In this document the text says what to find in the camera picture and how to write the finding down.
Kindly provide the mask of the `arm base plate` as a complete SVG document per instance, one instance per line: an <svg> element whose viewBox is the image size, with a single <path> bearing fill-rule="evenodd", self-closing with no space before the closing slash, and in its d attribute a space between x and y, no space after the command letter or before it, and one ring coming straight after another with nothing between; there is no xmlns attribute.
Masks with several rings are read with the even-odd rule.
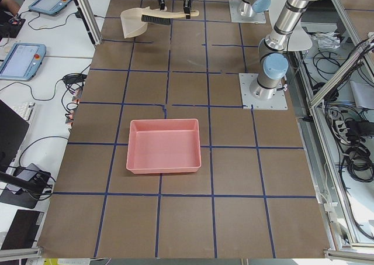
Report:
<svg viewBox="0 0 374 265"><path fill-rule="evenodd" d="M281 82L273 89L262 88L258 84L257 73L239 73L241 100L244 109L252 110L288 110Z"/></svg>
<svg viewBox="0 0 374 265"><path fill-rule="evenodd" d="M233 23L265 24L265 13L256 13L250 4L241 0L229 0L230 17Z"/></svg>

